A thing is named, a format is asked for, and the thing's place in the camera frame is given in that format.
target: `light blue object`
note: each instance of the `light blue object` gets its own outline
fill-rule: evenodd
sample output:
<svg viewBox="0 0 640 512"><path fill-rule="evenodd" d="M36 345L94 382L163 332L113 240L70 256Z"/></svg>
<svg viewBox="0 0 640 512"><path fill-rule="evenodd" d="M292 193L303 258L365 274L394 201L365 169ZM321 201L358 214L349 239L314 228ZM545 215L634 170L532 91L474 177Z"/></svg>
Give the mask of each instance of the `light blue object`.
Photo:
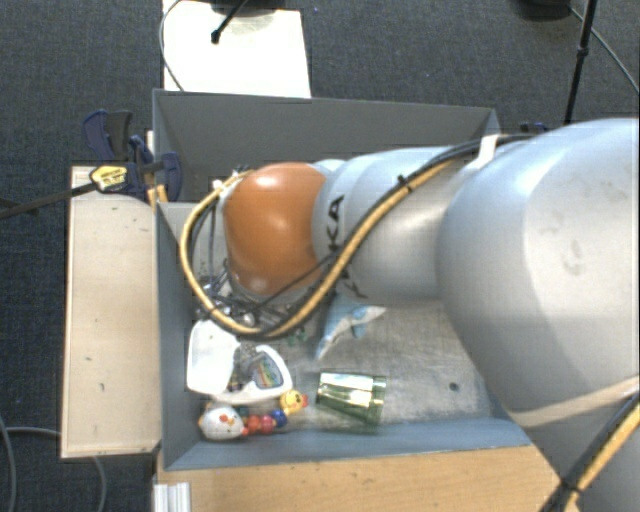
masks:
<svg viewBox="0 0 640 512"><path fill-rule="evenodd" d="M362 304L338 293L329 306L324 335L316 350L316 359L322 359L329 349L336 345L340 335L348 329L351 329L356 338L364 336L366 324L385 311L386 308Z"/></svg>

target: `toy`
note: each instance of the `toy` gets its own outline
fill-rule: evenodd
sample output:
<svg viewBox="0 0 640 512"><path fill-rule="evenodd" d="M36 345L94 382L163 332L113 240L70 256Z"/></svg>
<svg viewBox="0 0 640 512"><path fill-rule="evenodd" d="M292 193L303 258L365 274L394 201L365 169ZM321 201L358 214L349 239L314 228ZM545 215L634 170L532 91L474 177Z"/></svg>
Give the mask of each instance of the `toy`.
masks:
<svg viewBox="0 0 640 512"><path fill-rule="evenodd" d="M316 359L322 359L337 344L339 336L349 329L354 338L361 338L366 324L385 311L386 308L362 304L342 293L336 294L329 306L324 335L316 349Z"/></svg>
<svg viewBox="0 0 640 512"><path fill-rule="evenodd" d="M278 398L293 382L276 350L239 343L211 320L200 320L189 339L187 386L217 402L247 405Z"/></svg>
<svg viewBox="0 0 640 512"><path fill-rule="evenodd" d="M280 397L280 406L282 407L282 411L285 416L298 412L307 405L309 405L309 398L307 395L303 395L295 389L284 393Z"/></svg>
<svg viewBox="0 0 640 512"><path fill-rule="evenodd" d="M198 426L204 436L212 441L226 441L249 434L238 412L228 405L216 407L209 403L198 420Z"/></svg>
<svg viewBox="0 0 640 512"><path fill-rule="evenodd" d="M207 439L224 441L240 436L272 434L276 428L288 423L288 416L301 411L309 404L307 395L292 389L280 397L281 409L268 414L250 414L249 407L236 409L226 405L215 407L209 403L198 425Z"/></svg>

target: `white plastic object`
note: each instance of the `white plastic object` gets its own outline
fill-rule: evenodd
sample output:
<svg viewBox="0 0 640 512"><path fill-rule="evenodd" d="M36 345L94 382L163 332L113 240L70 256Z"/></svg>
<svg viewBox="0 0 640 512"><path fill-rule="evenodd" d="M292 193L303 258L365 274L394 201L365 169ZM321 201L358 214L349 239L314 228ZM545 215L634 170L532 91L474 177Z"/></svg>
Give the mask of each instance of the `white plastic object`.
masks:
<svg viewBox="0 0 640 512"><path fill-rule="evenodd" d="M239 346L233 334L212 320L196 322L189 338L187 387L206 395L226 390L233 373L233 354Z"/></svg>
<svg viewBox="0 0 640 512"><path fill-rule="evenodd" d="M268 345L258 345L256 352L263 357L254 369L252 380L238 391L228 391L238 347L240 343L235 336L213 321L196 322L189 339L187 387L230 405L278 398L293 388L291 374L280 354Z"/></svg>

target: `wooden board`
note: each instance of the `wooden board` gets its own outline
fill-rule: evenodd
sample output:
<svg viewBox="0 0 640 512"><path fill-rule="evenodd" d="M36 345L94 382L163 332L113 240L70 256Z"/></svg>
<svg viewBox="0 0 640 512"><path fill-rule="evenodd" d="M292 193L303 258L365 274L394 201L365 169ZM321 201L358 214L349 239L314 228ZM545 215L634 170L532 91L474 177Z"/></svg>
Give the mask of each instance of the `wooden board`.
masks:
<svg viewBox="0 0 640 512"><path fill-rule="evenodd" d="M89 169L74 168L74 186ZM61 455L150 452L161 435L153 213L97 192L69 211Z"/></svg>
<svg viewBox="0 0 640 512"><path fill-rule="evenodd" d="M535 512L558 478L533 446L281 466L162 470L193 512Z"/></svg>

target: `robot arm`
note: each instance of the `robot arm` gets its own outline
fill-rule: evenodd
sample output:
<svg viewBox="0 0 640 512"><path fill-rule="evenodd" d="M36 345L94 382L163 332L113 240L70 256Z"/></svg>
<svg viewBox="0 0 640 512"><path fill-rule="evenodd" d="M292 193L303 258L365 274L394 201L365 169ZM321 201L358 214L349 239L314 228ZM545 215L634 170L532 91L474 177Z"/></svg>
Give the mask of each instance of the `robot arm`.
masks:
<svg viewBox="0 0 640 512"><path fill-rule="evenodd" d="M638 392L637 120L499 142L480 169L476 146L413 148L233 178L228 287L244 305L207 295L185 262L203 205L185 273L225 328L261 339L333 290L381 307L441 299L488 386L569 474ZM594 510L640 502L638 461L635 437L589 493Z"/></svg>

